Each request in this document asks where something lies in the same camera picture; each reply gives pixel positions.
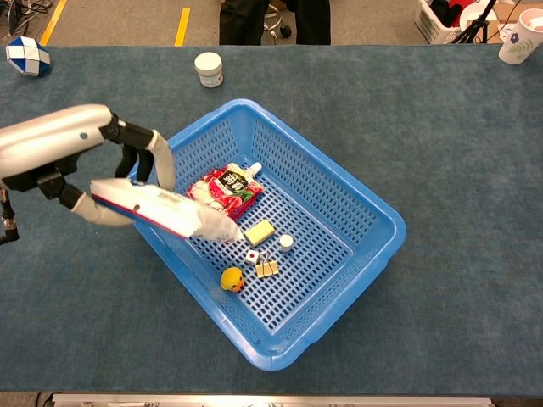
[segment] person's leg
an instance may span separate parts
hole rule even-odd
[[[285,0],[296,13],[296,43],[330,45],[330,0]]]
[[[260,45],[270,0],[225,0],[219,15],[219,45]]]

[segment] white jar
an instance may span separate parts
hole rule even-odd
[[[222,61],[216,53],[201,53],[194,60],[194,67],[205,87],[218,87],[222,83]]]

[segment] gray carpet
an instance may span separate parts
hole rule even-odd
[[[51,48],[53,72],[38,80],[0,65],[0,94],[15,95],[1,126],[91,102],[171,136],[253,99],[407,224],[368,291],[270,374],[132,228],[88,225],[37,191],[14,193],[21,240],[0,248],[0,389],[540,395],[543,48],[520,66],[497,50],[224,47],[215,90],[193,72],[196,48]],[[108,176],[119,157],[94,150],[70,180]]]

